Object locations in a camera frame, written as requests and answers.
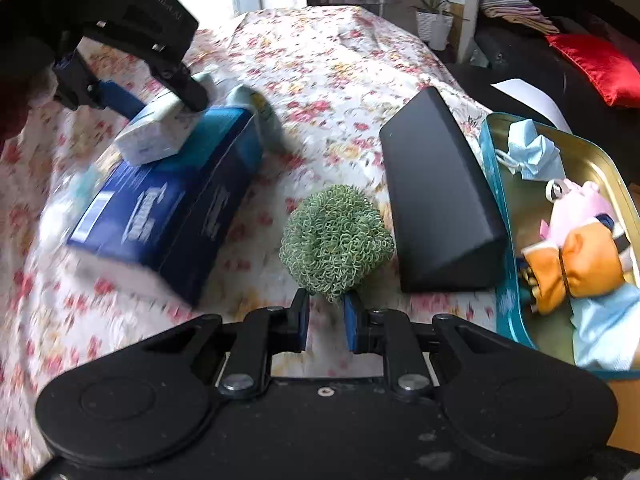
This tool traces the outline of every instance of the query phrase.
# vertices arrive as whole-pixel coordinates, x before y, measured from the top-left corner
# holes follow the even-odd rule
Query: metal scrubber
[[[337,301],[394,253],[363,192],[338,184],[303,200],[284,229],[280,259],[298,284]]]

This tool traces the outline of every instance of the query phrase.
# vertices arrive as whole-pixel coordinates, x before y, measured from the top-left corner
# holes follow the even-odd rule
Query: metal tin
[[[480,135],[484,170],[511,238],[505,256],[505,279],[496,288],[497,331],[519,343],[574,364],[574,327],[570,322],[572,311],[568,302],[550,316],[536,316],[528,308],[520,308],[514,254],[540,241],[540,220],[548,222],[552,209],[552,204],[545,198],[546,182],[523,180],[520,174],[511,175],[495,159],[494,148],[505,152],[508,150],[509,127],[511,123],[521,120],[509,114],[490,114],[482,124]],[[600,193],[611,202],[625,228],[634,254],[640,254],[638,212],[609,155],[588,140],[544,124],[536,123],[536,130],[560,149],[567,178],[578,184],[586,180],[599,184]],[[632,272],[628,272],[625,279],[634,285],[640,283],[637,262],[634,262]],[[640,370],[592,371],[605,380],[640,378]]]

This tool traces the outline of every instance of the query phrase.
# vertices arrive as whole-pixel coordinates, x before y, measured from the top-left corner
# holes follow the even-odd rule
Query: white tissue pack
[[[216,97],[216,83],[209,72],[193,77],[207,91],[209,103]],[[169,90],[158,94],[115,138],[122,158],[132,166],[178,153],[206,110],[190,111]]]

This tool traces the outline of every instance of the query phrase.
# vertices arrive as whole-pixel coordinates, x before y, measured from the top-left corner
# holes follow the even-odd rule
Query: bed
[[[142,100],[161,89],[136,58],[91,41],[81,49],[100,78]],[[87,283],[73,272],[71,254],[37,243],[49,193],[64,175],[91,164],[125,120],[110,110],[70,112],[56,103],[32,110],[0,159],[0,478],[25,478],[48,458],[33,407],[56,375],[200,313],[238,320],[255,308],[289,304],[296,284],[278,248],[287,216],[311,192],[358,186],[391,227],[378,131],[417,91],[440,91],[479,157],[488,110],[421,41],[358,7],[252,12],[215,32],[199,31],[186,61],[192,72],[226,71],[263,92],[296,150],[265,157],[203,300],[191,309],[127,294],[105,280]],[[397,269],[393,259],[366,280],[366,306],[398,308],[422,322],[450,312],[495,327],[491,292],[403,295]],[[378,357],[347,352],[341,319],[338,306],[314,297],[306,352],[278,356],[273,374],[380,375]]]

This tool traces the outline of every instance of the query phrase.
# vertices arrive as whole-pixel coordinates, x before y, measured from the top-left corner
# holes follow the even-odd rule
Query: fabric
[[[550,314],[567,294],[574,298],[609,294],[625,283],[611,230],[598,220],[569,232],[561,248],[544,241],[522,250],[537,284],[540,314]]]
[[[149,102],[161,90],[133,56],[83,41],[98,77]],[[56,103],[32,110],[0,158],[0,478],[28,476],[48,457],[33,418],[39,391],[68,368],[204,312],[241,320],[258,307],[288,305],[296,284],[278,257],[288,215],[331,184],[352,184],[392,227],[380,126],[426,86],[435,86],[476,154],[488,110],[470,99],[418,38],[358,7],[262,10],[215,33],[199,31],[186,56],[193,73],[224,70],[259,90],[297,151],[268,155],[220,249],[198,309],[161,304],[87,282],[72,254],[45,250],[38,222],[65,172],[85,168],[126,120],[110,110]],[[450,312],[495,329],[495,295],[401,294],[396,257],[359,289],[365,306],[388,306],[429,322]],[[273,362],[274,375],[382,374],[382,359],[348,352],[342,311],[312,298],[307,351]]]
[[[546,40],[584,72],[607,105],[640,108],[640,73],[611,43],[581,34]]]
[[[518,16],[516,14],[505,14],[503,16],[505,20],[509,23],[519,23],[520,25],[525,25],[526,27],[533,28],[538,32],[542,32],[543,34],[557,34],[560,32],[555,25],[549,25],[544,22],[540,22],[538,20],[532,20],[527,16]]]
[[[600,186],[587,180],[582,186],[568,178],[547,183],[546,198],[554,204],[549,224],[540,222],[540,234],[545,240],[551,240],[557,246],[564,244],[569,232],[583,225],[589,218],[601,214],[609,215],[618,221],[609,200],[600,194]]]
[[[503,18],[543,34],[559,34],[558,28],[529,0],[480,0],[480,9],[488,18]]]
[[[594,298],[572,298],[575,364],[629,370],[640,343],[640,289],[623,283]]]
[[[564,178],[560,150],[545,136],[539,135],[533,120],[512,123],[509,127],[509,152],[495,150],[496,159],[513,175],[523,180],[548,181]]]

